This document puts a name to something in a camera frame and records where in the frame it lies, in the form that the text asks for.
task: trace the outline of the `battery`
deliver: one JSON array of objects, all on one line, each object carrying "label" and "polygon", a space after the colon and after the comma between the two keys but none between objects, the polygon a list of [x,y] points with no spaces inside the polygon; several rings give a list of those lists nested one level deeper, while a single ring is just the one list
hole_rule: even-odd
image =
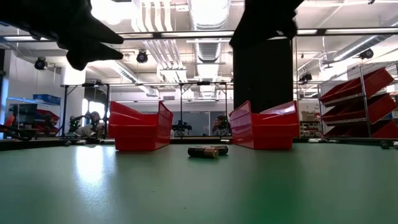
[{"label": "battery", "polygon": [[209,147],[215,147],[218,149],[218,155],[223,156],[227,155],[228,153],[228,146],[209,146]]},{"label": "battery", "polygon": [[218,158],[218,149],[211,146],[189,147],[188,155],[201,158]]}]

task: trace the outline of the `green table surface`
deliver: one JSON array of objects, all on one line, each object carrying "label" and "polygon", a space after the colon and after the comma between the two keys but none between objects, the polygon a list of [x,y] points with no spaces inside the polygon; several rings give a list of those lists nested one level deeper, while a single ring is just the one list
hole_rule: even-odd
[{"label": "green table surface", "polygon": [[395,149],[229,146],[199,159],[187,147],[0,152],[0,223],[398,223]]}]

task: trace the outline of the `red storage tray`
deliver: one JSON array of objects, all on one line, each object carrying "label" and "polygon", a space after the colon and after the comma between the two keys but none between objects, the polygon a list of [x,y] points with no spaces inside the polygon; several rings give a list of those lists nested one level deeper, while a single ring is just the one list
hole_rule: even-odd
[{"label": "red storage tray", "polygon": [[159,102],[157,114],[142,114],[111,102],[109,137],[119,151],[154,151],[170,144],[173,113]]},{"label": "red storage tray", "polygon": [[46,117],[46,116],[51,117],[54,121],[58,121],[60,119],[60,117],[58,117],[56,114],[54,114],[51,111],[47,111],[47,110],[37,109],[36,114],[37,114],[37,116],[40,116],[42,119],[44,119],[44,117]]},{"label": "red storage tray", "polygon": [[247,101],[230,114],[233,143],[252,149],[291,149],[300,136],[297,102],[291,101],[259,114]]},{"label": "red storage tray", "polygon": [[342,112],[344,109],[346,109],[346,106],[335,106],[330,111],[326,112],[321,119],[324,122],[338,121],[340,120],[338,113]]},{"label": "red storage tray", "polygon": [[339,85],[333,87],[331,90],[329,90],[327,93],[325,93],[321,98],[319,98],[319,100],[322,103],[327,103],[329,101],[335,100],[336,99],[335,93],[338,92],[339,90],[341,90],[344,86],[346,86],[350,82],[351,81],[347,81],[347,82],[344,82],[342,84],[339,84]]},{"label": "red storage tray", "polygon": [[[396,108],[397,105],[388,93],[368,99],[369,119],[372,124],[376,123]],[[340,120],[366,118],[363,101],[359,101],[348,106],[347,109],[338,114],[338,117]]]},{"label": "red storage tray", "polygon": [[[360,126],[346,127],[346,137],[368,138],[368,127],[366,124]],[[398,138],[398,127],[393,120],[378,121],[371,126],[372,138]]]},{"label": "red storage tray", "polygon": [[[385,68],[373,71],[364,77],[366,96],[370,98],[378,91],[388,86],[394,79]],[[361,79],[356,78],[335,93],[336,99],[362,94]]]},{"label": "red storage tray", "polygon": [[379,121],[372,125],[372,137],[374,138],[398,138],[398,127],[393,120]]},{"label": "red storage tray", "polygon": [[324,134],[325,137],[348,137],[351,130],[349,126],[336,126],[332,130]]}]

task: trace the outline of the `person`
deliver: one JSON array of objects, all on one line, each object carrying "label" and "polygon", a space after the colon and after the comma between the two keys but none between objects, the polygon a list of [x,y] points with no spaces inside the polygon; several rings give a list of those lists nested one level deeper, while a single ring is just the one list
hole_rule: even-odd
[{"label": "person", "polygon": [[218,115],[216,120],[213,122],[211,132],[214,136],[229,135],[229,123],[227,117],[224,115]]},{"label": "person", "polygon": [[97,111],[94,111],[90,114],[91,123],[84,126],[79,127],[75,133],[81,137],[90,137],[94,134],[100,135],[103,134],[105,125],[104,123],[100,123],[101,117]]}]

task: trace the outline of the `security camera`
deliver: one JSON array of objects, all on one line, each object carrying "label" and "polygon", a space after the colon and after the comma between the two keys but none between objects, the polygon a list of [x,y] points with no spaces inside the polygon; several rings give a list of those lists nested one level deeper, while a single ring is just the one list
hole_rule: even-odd
[{"label": "security camera", "polygon": [[43,71],[43,70],[46,70],[47,67],[48,67],[48,63],[45,61],[45,57],[37,58],[37,61],[35,62],[35,68],[37,70]]},{"label": "security camera", "polygon": [[359,58],[360,59],[370,59],[373,58],[374,52],[372,49],[367,49],[364,52],[359,54]]},{"label": "security camera", "polygon": [[140,50],[137,55],[138,63],[146,63],[148,61],[147,50]]},{"label": "security camera", "polygon": [[298,79],[299,82],[303,82],[303,84],[307,84],[308,81],[312,80],[312,75],[310,72],[307,72],[303,75],[300,76],[300,78]]}]

